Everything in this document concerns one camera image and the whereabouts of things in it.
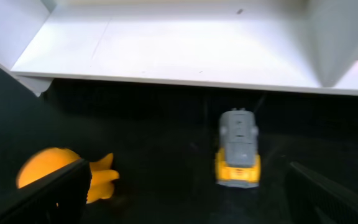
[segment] orange object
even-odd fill
[[[81,159],[81,157],[69,149],[56,147],[45,149],[31,157],[23,165],[17,176],[17,187],[22,188],[27,184],[31,184],[78,159]],[[110,153],[98,162],[89,163],[92,179],[86,203],[110,198],[114,193],[114,184],[111,181],[118,179],[119,174],[117,171],[110,169],[112,159],[113,155]]]

